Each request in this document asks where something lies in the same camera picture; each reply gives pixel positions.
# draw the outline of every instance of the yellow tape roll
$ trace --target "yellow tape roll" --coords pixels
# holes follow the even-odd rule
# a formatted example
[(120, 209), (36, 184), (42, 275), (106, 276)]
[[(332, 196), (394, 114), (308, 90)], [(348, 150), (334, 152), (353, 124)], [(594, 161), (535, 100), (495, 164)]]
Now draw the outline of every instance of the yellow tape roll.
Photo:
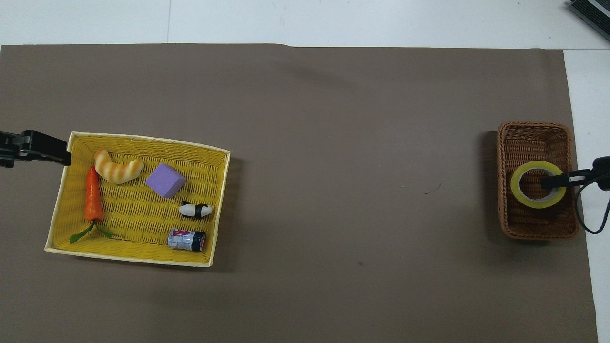
[(548, 176), (560, 175), (562, 173), (561, 169), (559, 169), (555, 164), (545, 161), (532, 161), (517, 168), (511, 177), (511, 191), (521, 204), (531, 208), (547, 208), (558, 203), (559, 200), (564, 197), (565, 187), (559, 187), (551, 189), (551, 193), (544, 198), (528, 198), (525, 194), (523, 194), (519, 182), (521, 181), (523, 175), (530, 170), (542, 170)]

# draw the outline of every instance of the wicker basket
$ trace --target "wicker basket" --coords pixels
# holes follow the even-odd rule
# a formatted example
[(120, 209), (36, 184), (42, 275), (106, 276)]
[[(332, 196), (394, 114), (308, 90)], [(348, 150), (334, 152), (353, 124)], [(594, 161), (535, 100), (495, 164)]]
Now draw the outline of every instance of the wicker basket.
[[(93, 154), (100, 148), (107, 149), (117, 163), (139, 157), (145, 166), (138, 178), (125, 184), (114, 185), (100, 179), (104, 208), (101, 226), (112, 233), (112, 238), (93, 230), (70, 244), (70, 236), (88, 226), (84, 219), (85, 175), (93, 165)], [(84, 132), (72, 132), (68, 151), (72, 153), (72, 164), (63, 170), (46, 251), (158, 264), (212, 265), (229, 167), (228, 151), (177, 140)], [(187, 179), (170, 199), (160, 197), (145, 184), (160, 163), (174, 167)], [(201, 220), (185, 218), (178, 212), (182, 200), (209, 204), (215, 210)], [(172, 228), (205, 231), (203, 252), (168, 248), (167, 235)]]
[[(537, 122), (508, 122), (498, 128), (498, 214), (504, 233), (516, 239), (566, 240), (578, 234), (573, 209), (573, 191), (555, 205), (534, 209), (521, 204), (510, 187), (512, 173), (530, 161), (547, 161), (562, 171), (572, 170), (572, 136), (565, 125)], [(522, 190), (530, 198), (542, 198), (542, 171), (523, 176)]]

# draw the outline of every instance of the tin can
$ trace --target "tin can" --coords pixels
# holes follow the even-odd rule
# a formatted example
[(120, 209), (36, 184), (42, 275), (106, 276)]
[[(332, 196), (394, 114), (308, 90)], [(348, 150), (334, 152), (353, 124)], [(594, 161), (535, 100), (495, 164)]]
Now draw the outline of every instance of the tin can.
[(167, 246), (172, 249), (202, 251), (206, 233), (202, 231), (185, 231), (171, 229), (167, 236)]

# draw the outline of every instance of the yellow basket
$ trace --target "yellow basket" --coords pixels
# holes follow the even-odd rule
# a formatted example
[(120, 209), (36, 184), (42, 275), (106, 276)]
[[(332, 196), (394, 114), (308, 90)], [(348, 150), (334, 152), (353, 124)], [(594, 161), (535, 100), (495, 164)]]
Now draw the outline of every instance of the yellow basket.
[[(94, 229), (70, 244), (70, 236), (90, 223), (84, 218), (85, 177), (100, 148), (107, 149), (116, 163), (139, 157), (145, 166), (138, 178), (125, 184), (114, 185), (100, 178), (104, 209), (100, 225), (112, 233), (112, 238)], [(45, 251), (193, 267), (212, 265), (230, 152), (178, 140), (86, 132), (72, 132), (68, 151), (72, 153), (72, 163), (63, 169)], [(162, 198), (145, 184), (160, 163), (172, 166), (187, 179), (170, 199)], [(186, 218), (178, 212), (182, 200), (208, 204), (215, 210), (203, 219)], [(170, 249), (167, 237), (172, 228), (205, 231), (203, 251)]]

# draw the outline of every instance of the bread roll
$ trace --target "bread roll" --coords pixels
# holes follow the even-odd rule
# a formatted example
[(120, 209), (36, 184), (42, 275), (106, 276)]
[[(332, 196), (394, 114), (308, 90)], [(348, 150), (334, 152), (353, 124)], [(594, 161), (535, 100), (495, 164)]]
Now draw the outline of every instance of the bread roll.
[(140, 175), (144, 168), (141, 159), (135, 159), (128, 164), (113, 163), (106, 149), (95, 153), (95, 170), (106, 181), (114, 184), (126, 183)]

